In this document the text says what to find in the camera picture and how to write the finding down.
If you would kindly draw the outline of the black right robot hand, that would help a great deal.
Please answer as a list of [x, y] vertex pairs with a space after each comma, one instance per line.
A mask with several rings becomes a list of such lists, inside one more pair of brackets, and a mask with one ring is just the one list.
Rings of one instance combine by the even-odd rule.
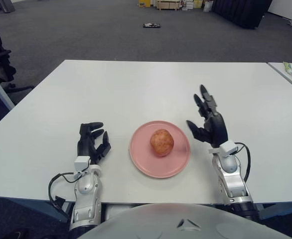
[[228, 133], [222, 115], [217, 111], [217, 104], [204, 85], [199, 87], [203, 100], [194, 94], [194, 100], [198, 106], [198, 112], [204, 118], [204, 127], [198, 127], [195, 123], [187, 120], [186, 123], [193, 137], [201, 142], [206, 142], [212, 148], [218, 148], [228, 141]]

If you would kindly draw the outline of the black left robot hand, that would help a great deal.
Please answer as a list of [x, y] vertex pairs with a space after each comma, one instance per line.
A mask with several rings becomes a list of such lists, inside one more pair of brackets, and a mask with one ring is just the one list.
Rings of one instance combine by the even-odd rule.
[[[99, 164], [111, 149], [107, 131], [102, 122], [82, 123], [80, 125], [80, 139], [77, 143], [77, 155], [89, 156], [90, 164]], [[102, 136], [102, 143], [96, 148], [95, 140]]]

